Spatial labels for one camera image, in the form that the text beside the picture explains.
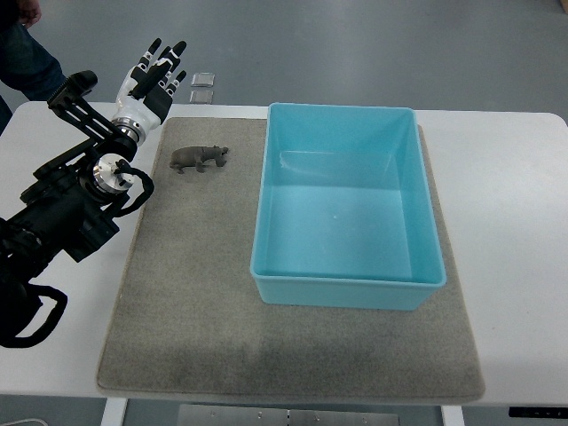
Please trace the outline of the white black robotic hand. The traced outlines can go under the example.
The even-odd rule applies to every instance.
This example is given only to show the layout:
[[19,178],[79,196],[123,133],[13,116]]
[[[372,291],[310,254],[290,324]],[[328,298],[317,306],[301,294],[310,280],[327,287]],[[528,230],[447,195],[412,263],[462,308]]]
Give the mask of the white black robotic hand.
[[139,140],[166,120],[173,97],[186,77],[178,67],[187,43],[161,47],[155,39],[125,76],[116,96],[112,123],[129,129]]

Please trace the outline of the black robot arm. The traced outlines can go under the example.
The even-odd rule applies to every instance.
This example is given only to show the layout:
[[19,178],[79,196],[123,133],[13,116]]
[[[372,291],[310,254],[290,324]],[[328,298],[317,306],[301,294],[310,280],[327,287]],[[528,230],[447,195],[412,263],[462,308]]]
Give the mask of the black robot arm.
[[75,73],[48,99],[50,110],[88,138],[38,168],[20,196],[25,208],[1,222],[4,348],[43,342],[66,309],[66,294],[31,280],[61,251],[80,262],[99,250],[119,231],[114,219],[154,192],[152,179],[130,165],[136,139],[85,101],[97,81],[91,71]]

